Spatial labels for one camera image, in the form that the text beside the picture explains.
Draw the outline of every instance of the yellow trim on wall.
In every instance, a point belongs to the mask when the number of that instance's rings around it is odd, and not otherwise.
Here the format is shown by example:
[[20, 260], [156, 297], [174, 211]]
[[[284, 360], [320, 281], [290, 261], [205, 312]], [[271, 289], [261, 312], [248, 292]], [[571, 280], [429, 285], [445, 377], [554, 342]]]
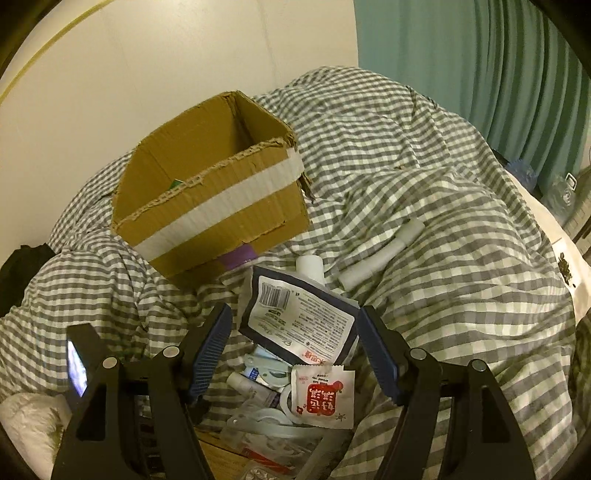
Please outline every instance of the yellow trim on wall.
[[68, 23], [64, 28], [62, 28], [58, 33], [56, 33], [53, 37], [51, 37], [47, 43], [45, 43], [37, 52], [35, 52], [35, 54], [29, 59], [29, 61], [27, 63], [25, 63], [23, 68], [21, 68], [19, 70], [19, 72], [15, 75], [15, 77], [10, 81], [10, 83], [8, 84], [6, 89], [0, 95], [0, 105], [2, 105], [2, 102], [6, 99], [8, 94], [11, 92], [11, 90], [14, 88], [14, 86], [17, 84], [17, 82], [22, 78], [22, 76], [25, 75], [25, 73], [33, 66], [33, 64], [39, 58], [41, 58], [41, 56], [47, 50], [49, 50], [49, 48], [55, 42], [57, 42], [60, 38], [62, 38], [64, 35], [66, 35], [72, 28], [74, 28], [76, 25], [78, 25], [79, 23], [84, 21], [86, 18], [88, 18], [92, 14], [98, 12], [99, 10], [103, 9], [104, 7], [106, 7], [111, 2], [114, 2], [114, 1], [115, 0], [103, 0], [102, 2], [93, 6], [92, 8], [89, 8], [82, 15], [79, 15], [78, 17], [76, 17], [74, 20], [72, 20], [70, 23]]

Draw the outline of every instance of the open cardboard box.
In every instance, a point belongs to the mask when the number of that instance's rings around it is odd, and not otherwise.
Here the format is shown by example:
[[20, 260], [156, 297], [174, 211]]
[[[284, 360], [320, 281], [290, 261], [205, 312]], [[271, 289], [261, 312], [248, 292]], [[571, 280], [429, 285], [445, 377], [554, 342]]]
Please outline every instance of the open cardboard box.
[[140, 142], [112, 230], [173, 284], [196, 288], [307, 230], [309, 188], [290, 127], [222, 93]]

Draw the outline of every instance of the silver screw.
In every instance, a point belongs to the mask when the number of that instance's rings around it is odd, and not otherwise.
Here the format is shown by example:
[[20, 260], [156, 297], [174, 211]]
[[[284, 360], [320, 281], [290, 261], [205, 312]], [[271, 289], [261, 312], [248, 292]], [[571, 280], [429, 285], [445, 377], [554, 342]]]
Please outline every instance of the silver screw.
[[472, 362], [472, 368], [477, 372], [483, 372], [486, 370], [486, 364], [482, 360], [476, 359]]
[[117, 359], [114, 356], [109, 356], [103, 360], [103, 368], [113, 368], [117, 365]]
[[163, 355], [166, 358], [174, 358], [175, 356], [177, 356], [180, 353], [180, 351], [181, 350], [179, 350], [177, 346], [171, 345], [171, 346], [168, 346], [164, 349]]
[[422, 348], [413, 348], [410, 350], [410, 356], [415, 360], [425, 360], [427, 358], [427, 352]]

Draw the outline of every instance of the green curtain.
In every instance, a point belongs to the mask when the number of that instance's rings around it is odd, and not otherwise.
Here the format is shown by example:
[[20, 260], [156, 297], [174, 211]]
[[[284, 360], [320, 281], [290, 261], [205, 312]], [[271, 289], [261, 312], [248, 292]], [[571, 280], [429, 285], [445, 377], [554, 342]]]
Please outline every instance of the green curtain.
[[355, 0], [355, 16], [361, 67], [466, 118], [543, 192], [578, 172], [589, 77], [529, 0]]

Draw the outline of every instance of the checkered blanket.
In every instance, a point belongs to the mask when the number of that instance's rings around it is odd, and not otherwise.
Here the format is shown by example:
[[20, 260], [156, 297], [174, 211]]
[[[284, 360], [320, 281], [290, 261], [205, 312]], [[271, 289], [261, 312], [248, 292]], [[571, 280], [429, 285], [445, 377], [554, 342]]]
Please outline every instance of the checkered blanket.
[[[411, 88], [353, 68], [312, 71], [257, 101], [297, 133], [316, 195], [307, 204], [310, 230], [259, 262], [294, 269], [298, 255], [318, 254], [329, 287], [373, 305], [412, 347], [440, 361], [488, 362], [538, 478], [550, 478], [577, 442], [568, 389], [573, 305], [548, 239], [482, 136]], [[49, 242], [59, 254], [0, 322], [0, 400], [66, 386], [69, 324], [91, 322], [114, 353], [131, 360], [179, 342], [217, 301], [235, 311], [243, 270], [184, 293], [111, 234], [111, 197], [128, 158], [105, 167], [72, 200]], [[383, 272], [340, 290], [339, 272], [380, 249], [410, 217], [425, 223], [421, 236]], [[574, 387], [591, 363], [589, 322], [580, 325], [587, 348], [571, 378], [577, 402], [589, 399]], [[207, 392], [213, 406], [205, 429], [220, 429], [243, 401], [225, 380], [251, 350], [235, 330]], [[332, 477], [371, 479], [401, 410], [381, 392], [362, 350], [354, 364], [361, 415]], [[441, 404], [425, 478], [437, 476], [449, 406]], [[575, 417], [581, 432], [588, 414]]]

